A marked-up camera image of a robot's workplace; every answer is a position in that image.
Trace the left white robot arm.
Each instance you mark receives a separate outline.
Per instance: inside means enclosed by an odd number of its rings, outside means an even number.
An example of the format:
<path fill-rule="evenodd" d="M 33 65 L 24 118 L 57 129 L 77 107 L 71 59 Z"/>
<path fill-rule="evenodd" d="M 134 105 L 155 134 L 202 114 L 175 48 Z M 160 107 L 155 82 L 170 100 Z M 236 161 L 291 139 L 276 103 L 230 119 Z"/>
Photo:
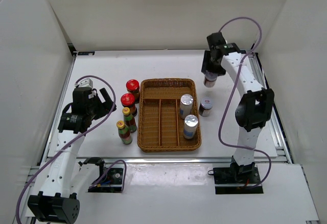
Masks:
<path fill-rule="evenodd" d="M 105 88 L 78 86 L 73 90 L 73 101 L 64 107 L 59 120 L 57 152 L 42 167 L 50 168 L 46 180 L 39 192 L 28 198 L 28 207 L 38 221 L 76 222 L 80 202 L 71 190 L 71 179 L 77 153 L 92 121 L 105 120 L 115 110 L 115 98 Z"/>

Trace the red lid sauce jar rear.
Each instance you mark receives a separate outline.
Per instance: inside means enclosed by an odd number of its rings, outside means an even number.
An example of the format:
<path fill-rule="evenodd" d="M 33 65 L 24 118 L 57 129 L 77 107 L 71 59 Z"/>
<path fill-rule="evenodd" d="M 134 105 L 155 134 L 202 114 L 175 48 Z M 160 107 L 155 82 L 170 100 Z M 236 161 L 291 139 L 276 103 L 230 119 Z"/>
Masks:
<path fill-rule="evenodd" d="M 140 85 L 139 82 L 135 79 L 130 79 L 126 83 L 126 89 L 129 93 L 131 93 L 135 98 L 135 103 L 139 103 L 140 97 Z"/>

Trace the yellow cap sauce bottle front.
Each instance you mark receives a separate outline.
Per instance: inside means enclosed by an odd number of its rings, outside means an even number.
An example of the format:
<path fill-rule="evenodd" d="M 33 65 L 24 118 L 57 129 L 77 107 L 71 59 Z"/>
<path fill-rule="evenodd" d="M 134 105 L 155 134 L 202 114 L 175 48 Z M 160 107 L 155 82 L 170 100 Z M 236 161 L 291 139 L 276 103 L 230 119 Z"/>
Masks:
<path fill-rule="evenodd" d="M 130 132 L 128 128 L 126 127 L 125 123 L 122 120 L 119 120 L 116 123 L 119 137 L 123 144 L 131 144 L 132 143 L 132 137 L 130 135 Z"/>

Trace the red lid sauce jar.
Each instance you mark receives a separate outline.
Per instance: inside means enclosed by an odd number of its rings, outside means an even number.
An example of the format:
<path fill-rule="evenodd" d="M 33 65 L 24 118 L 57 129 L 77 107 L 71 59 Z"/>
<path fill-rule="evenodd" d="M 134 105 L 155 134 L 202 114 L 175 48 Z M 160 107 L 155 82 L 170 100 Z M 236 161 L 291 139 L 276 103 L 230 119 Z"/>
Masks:
<path fill-rule="evenodd" d="M 135 98 L 131 93 L 125 93 L 121 96 L 121 104 L 123 107 L 128 107 L 133 116 L 137 115 L 137 107 L 135 105 Z"/>
<path fill-rule="evenodd" d="M 140 97 L 140 85 L 139 82 L 135 79 L 130 79 L 126 83 L 126 89 L 129 93 L 131 93 L 135 98 L 135 103 L 139 103 Z"/>

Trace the wicker divided basket tray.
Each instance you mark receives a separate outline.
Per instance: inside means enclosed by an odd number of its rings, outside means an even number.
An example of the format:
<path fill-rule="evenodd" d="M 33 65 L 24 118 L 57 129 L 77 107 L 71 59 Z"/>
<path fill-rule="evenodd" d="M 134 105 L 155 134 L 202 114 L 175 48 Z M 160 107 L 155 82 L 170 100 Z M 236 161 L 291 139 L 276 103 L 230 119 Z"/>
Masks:
<path fill-rule="evenodd" d="M 179 116 L 180 98 L 190 94 L 191 113 L 199 117 L 195 82 L 191 79 L 146 79 L 141 82 L 137 145 L 145 153 L 194 151 L 201 146 L 201 130 L 183 136 L 184 121 Z"/>

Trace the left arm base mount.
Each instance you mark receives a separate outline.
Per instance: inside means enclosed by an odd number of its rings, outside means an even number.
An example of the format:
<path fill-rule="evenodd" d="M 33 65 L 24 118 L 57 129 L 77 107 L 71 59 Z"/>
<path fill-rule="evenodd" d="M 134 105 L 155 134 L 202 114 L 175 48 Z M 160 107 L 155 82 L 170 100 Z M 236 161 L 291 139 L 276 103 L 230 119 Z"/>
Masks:
<path fill-rule="evenodd" d="M 125 187 L 127 164 L 124 160 L 116 160 L 107 166 L 105 160 L 99 157 L 87 158 L 79 162 L 80 166 L 95 165 L 99 170 L 98 177 L 91 183 L 87 192 L 121 193 Z"/>

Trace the yellow cap sauce bottle rear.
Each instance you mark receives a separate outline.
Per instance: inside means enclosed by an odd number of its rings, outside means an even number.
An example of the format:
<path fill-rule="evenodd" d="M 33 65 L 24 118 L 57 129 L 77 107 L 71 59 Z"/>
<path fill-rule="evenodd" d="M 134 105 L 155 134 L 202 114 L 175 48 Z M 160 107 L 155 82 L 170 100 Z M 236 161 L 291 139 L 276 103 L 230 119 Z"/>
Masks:
<path fill-rule="evenodd" d="M 122 113 L 124 116 L 124 123 L 126 125 L 126 127 L 128 128 L 128 130 L 133 133 L 136 132 L 137 130 L 137 125 L 135 122 L 135 119 L 133 117 L 133 115 L 131 114 L 131 111 L 128 107 L 124 107 L 122 109 Z"/>

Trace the red lid sauce jar front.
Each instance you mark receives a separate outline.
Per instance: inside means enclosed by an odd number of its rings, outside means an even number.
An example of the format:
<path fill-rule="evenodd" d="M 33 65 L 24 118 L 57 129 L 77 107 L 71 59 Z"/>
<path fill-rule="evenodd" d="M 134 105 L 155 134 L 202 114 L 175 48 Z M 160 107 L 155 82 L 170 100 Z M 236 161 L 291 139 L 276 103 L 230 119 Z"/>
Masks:
<path fill-rule="evenodd" d="M 137 115 L 137 107 L 135 105 L 135 98 L 131 93 L 125 93 L 121 96 L 121 104 L 123 107 L 128 107 L 133 116 Z"/>

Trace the purple lid dark jar front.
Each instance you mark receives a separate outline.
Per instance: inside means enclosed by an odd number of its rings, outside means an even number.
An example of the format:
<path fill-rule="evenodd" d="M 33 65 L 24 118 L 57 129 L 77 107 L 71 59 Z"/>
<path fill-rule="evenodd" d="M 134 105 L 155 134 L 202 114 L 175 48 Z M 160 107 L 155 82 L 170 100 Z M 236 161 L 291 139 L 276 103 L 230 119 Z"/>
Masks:
<path fill-rule="evenodd" d="M 212 100 L 209 97 L 204 97 L 200 102 L 199 114 L 203 117 L 207 117 L 210 115 L 212 108 Z"/>

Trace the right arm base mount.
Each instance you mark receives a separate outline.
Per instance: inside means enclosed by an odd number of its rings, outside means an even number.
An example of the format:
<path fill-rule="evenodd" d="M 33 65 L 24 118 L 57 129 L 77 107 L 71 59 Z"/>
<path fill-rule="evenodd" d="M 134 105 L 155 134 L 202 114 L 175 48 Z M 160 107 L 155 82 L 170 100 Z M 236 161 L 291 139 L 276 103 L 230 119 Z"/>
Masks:
<path fill-rule="evenodd" d="M 258 168 L 255 166 L 253 171 L 236 175 L 231 167 L 214 167 L 207 174 L 214 177 L 215 194 L 263 194 L 261 185 L 254 185 L 261 182 Z"/>

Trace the silver top white can front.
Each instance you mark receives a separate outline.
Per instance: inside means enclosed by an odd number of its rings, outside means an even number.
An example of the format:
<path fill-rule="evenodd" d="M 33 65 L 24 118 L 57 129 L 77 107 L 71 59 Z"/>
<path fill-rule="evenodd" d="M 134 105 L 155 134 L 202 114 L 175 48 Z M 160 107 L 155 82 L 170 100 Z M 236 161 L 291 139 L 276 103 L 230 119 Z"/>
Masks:
<path fill-rule="evenodd" d="M 183 136 L 185 139 L 192 139 L 198 127 L 198 118 L 195 115 L 188 115 L 184 119 Z"/>

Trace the purple lid dark jar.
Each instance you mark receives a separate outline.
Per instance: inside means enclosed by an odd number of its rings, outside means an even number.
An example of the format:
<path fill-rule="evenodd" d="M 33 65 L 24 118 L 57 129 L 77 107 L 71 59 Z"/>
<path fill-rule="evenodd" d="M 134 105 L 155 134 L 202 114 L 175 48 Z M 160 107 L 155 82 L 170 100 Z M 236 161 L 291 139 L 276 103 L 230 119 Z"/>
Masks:
<path fill-rule="evenodd" d="M 204 81 L 203 81 L 204 86 L 207 88 L 214 87 L 217 78 L 218 78 L 218 75 L 216 73 L 206 71 L 206 73 L 204 74 Z"/>
<path fill-rule="evenodd" d="M 199 114 L 203 117 L 207 117 L 210 115 L 212 108 L 212 100 L 209 97 L 204 97 L 200 102 Z"/>

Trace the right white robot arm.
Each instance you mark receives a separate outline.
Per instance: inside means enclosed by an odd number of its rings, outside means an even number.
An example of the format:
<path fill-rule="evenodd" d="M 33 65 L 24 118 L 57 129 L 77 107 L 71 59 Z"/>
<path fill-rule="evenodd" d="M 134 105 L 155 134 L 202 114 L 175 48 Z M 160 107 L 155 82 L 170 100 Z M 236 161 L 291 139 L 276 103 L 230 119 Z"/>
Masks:
<path fill-rule="evenodd" d="M 213 87 L 219 76 L 228 74 L 234 82 L 233 90 L 241 98 L 235 110 L 238 144 L 229 171 L 231 180 L 241 183 L 254 170 L 254 150 L 262 128 L 271 117 L 274 92 L 256 80 L 245 64 L 247 57 L 235 43 L 227 43 L 220 32 L 206 39 L 209 49 L 205 51 L 201 68 L 204 85 Z"/>

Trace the silver white can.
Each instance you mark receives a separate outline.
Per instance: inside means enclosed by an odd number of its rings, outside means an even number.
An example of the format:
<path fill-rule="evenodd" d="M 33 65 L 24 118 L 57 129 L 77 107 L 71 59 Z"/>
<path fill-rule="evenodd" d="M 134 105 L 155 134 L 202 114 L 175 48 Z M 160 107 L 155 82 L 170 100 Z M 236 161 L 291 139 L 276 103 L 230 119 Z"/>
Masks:
<path fill-rule="evenodd" d="M 179 116 L 182 119 L 185 119 L 188 115 L 191 114 L 193 101 L 194 99 L 190 94 L 184 94 L 180 98 Z"/>
<path fill-rule="evenodd" d="M 198 118 L 195 115 L 188 115 L 184 119 L 183 136 L 185 139 L 192 139 L 198 127 Z"/>

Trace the yellow cap sauce bottle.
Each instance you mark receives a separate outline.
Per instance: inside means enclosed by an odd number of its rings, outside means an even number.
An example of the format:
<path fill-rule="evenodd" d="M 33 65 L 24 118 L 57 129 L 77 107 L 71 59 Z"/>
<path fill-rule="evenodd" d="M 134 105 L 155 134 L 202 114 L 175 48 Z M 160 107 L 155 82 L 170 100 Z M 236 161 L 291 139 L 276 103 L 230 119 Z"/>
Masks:
<path fill-rule="evenodd" d="M 137 130 L 137 125 L 135 122 L 135 119 L 133 117 L 133 115 L 131 114 L 131 111 L 128 107 L 124 107 L 122 109 L 122 113 L 124 116 L 124 123 L 126 125 L 126 127 L 128 128 L 128 130 L 133 133 L 136 132 Z"/>
<path fill-rule="evenodd" d="M 119 120 L 116 123 L 119 137 L 123 144 L 131 144 L 132 143 L 132 137 L 130 135 L 130 132 L 128 128 L 126 127 L 125 123 L 122 120 Z"/>

